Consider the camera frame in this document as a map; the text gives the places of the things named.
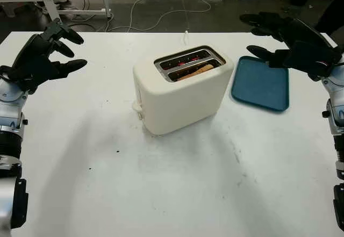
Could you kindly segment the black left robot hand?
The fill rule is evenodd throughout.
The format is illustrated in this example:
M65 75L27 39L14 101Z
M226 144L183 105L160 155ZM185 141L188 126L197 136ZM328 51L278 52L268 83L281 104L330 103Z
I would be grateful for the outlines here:
M70 73L83 68L84 59L71 60L67 63L51 61L53 52L73 58L74 52L62 41L67 39L77 45L84 43L83 38L60 19L53 20L44 32L34 34L17 55L8 77L12 80L33 80L35 78L55 80L67 77Z

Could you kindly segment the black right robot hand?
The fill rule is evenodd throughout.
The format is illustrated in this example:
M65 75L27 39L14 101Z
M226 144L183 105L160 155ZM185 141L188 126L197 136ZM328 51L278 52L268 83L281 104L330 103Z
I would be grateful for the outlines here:
M243 14L240 20L252 27L255 36L271 36L286 44L287 49L270 52L249 45L249 52L264 60L271 68L293 68L311 75L326 77L342 57L342 50L332 45L314 28L297 18L277 13Z

